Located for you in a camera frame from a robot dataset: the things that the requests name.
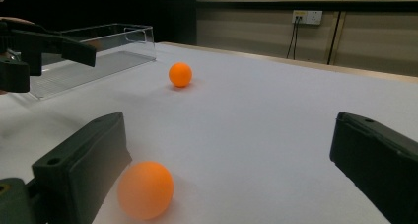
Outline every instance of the electrical outlet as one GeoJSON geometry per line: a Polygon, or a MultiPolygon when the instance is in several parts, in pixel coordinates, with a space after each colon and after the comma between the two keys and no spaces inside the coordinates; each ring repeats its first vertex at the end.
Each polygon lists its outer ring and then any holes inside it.
{"type": "Polygon", "coordinates": [[[322,20],[322,11],[307,11],[307,10],[294,10],[292,23],[307,24],[307,25],[320,25],[322,20]]]}
{"type": "Polygon", "coordinates": [[[292,17],[292,24],[299,23],[304,24],[307,20],[307,11],[305,10],[294,10],[292,17]]]}
{"type": "Polygon", "coordinates": [[[320,25],[322,11],[308,11],[306,23],[310,25],[320,25]]]}

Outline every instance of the cord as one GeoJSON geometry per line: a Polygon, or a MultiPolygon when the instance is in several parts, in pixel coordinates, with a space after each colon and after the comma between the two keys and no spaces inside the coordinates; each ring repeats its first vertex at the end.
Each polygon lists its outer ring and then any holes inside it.
{"type": "Polygon", "coordinates": [[[290,49],[292,48],[293,38],[296,37],[295,46],[293,47],[293,59],[295,59],[296,41],[298,40],[298,27],[299,27],[299,22],[301,21],[301,19],[302,18],[300,16],[296,16],[295,23],[293,23],[292,39],[290,40],[290,44],[289,44],[288,53],[286,55],[286,58],[289,58],[289,53],[290,53],[290,49]]]}
{"type": "Polygon", "coordinates": [[[302,18],[299,18],[297,24],[296,24],[296,32],[295,32],[295,45],[293,46],[293,59],[296,58],[296,43],[298,42],[298,29],[299,29],[299,22],[302,18]]]}

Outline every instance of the desk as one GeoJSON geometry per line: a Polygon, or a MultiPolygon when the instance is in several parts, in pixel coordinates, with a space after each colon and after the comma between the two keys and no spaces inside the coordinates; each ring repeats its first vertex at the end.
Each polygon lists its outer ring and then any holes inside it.
{"type": "MultiPolygon", "coordinates": [[[[1,177],[28,182],[31,164],[50,149],[94,118],[123,112],[134,163],[158,161],[174,177],[173,202],[152,223],[388,223],[328,155],[339,112],[418,140],[415,78],[164,43],[156,49],[156,62],[44,101],[1,97],[1,177]],[[178,61],[193,69],[181,90],[168,79],[178,61]]],[[[113,188],[94,223],[141,222],[120,211],[113,188]]]]}

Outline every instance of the ping pong ball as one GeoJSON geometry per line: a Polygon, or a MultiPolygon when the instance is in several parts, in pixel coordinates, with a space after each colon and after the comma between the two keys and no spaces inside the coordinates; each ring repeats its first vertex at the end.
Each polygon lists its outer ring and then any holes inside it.
{"type": "Polygon", "coordinates": [[[191,81],[191,68],[186,63],[175,63],[169,71],[169,78],[172,83],[178,88],[184,88],[191,81]]]}
{"type": "Polygon", "coordinates": [[[161,215],[172,200],[172,175],[157,162],[141,162],[126,170],[117,187],[120,208],[135,220],[161,215]]]}

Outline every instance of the transparent container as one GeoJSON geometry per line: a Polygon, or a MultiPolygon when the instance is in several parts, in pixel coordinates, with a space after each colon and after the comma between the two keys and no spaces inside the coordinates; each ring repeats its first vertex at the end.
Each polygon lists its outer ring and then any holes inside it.
{"type": "Polygon", "coordinates": [[[156,60],[153,28],[149,26],[110,24],[61,33],[93,46],[97,50],[96,65],[91,67],[44,53],[42,75],[31,77],[30,94],[37,99],[156,60]]]}

